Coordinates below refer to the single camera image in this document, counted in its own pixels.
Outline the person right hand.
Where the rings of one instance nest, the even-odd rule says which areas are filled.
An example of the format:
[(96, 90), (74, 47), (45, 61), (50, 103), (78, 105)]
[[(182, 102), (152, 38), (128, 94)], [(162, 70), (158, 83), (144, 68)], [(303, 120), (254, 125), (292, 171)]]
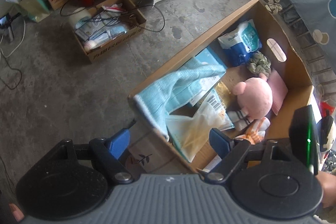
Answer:
[(331, 173), (319, 171), (316, 176), (323, 189), (323, 207), (335, 206), (336, 201), (336, 176)]

